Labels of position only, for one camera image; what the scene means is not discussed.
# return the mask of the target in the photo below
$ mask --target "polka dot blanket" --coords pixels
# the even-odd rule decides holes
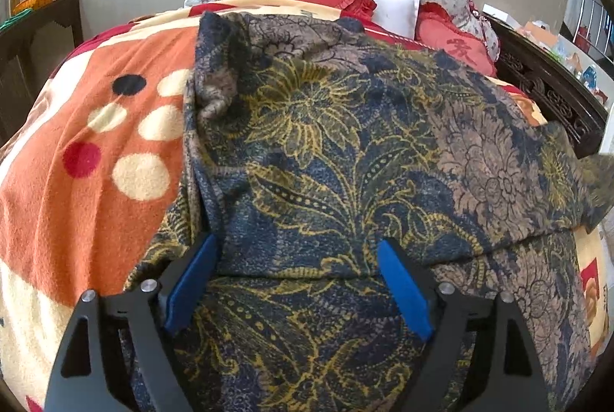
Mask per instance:
[[[176,198],[200,14],[340,17],[318,5],[270,3],[209,3],[96,36],[67,57],[0,149],[0,366],[28,410],[42,410],[81,293],[120,292]],[[376,27],[367,32],[394,41]]]

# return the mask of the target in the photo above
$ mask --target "orange basket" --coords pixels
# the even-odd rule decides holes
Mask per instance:
[[[36,10],[52,2],[53,0],[23,0],[19,5],[16,5],[13,8],[13,15],[17,15],[19,12],[25,10],[26,8],[32,8],[32,10]]]

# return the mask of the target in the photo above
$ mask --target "metal railing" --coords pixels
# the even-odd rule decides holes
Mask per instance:
[[[587,8],[590,6],[591,12],[588,14]],[[599,24],[595,28],[593,23],[596,22],[596,13],[599,14]],[[586,36],[583,36],[580,33],[580,29],[586,29]],[[579,18],[578,25],[576,26],[575,33],[573,34],[573,42],[578,46],[578,41],[576,40],[578,36],[584,39],[585,42],[589,44],[589,51],[587,54],[590,56],[590,51],[595,50],[600,55],[599,57],[595,57],[594,54],[591,58],[598,60],[601,57],[605,57],[610,62],[614,63],[612,60],[612,35],[614,33],[614,23],[608,15],[608,12],[601,4],[599,0],[582,0],[579,8]]]

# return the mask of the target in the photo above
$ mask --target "dark blue floral fabric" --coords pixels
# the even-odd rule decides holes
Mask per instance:
[[[388,410],[422,344],[378,271],[385,236],[464,292],[512,292],[553,410],[575,397],[591,359],[572,230],[611,207],[611,159],[577,160],[478,73],[355,20],[206,13],[195,53],[179,193],[127,287],[203,226],[222,241],[174,340],[202,410]]]

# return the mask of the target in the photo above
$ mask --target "screw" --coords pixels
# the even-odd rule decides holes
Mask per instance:
[[[153,279],[143,280],[140,283],[140,290],[143,292],[152,292],[155,291],[155,288],[158,287],[158,282]]]
[[[503,301],[504,303],[514,302],[514,295],[511,292],[501,291],[499,295],[501,296],[501,301]]]
[[[81,294],[81,301],[84,303],[89,303],[96,297],[96,291],[94,289],[88,289],[83,294]]]
[[[446,296],[449,296],[450,294],[453,294],[454,291],[454,286],[449,282],[441,282],[439,284],[439,292],[441,294],[446,294]]]

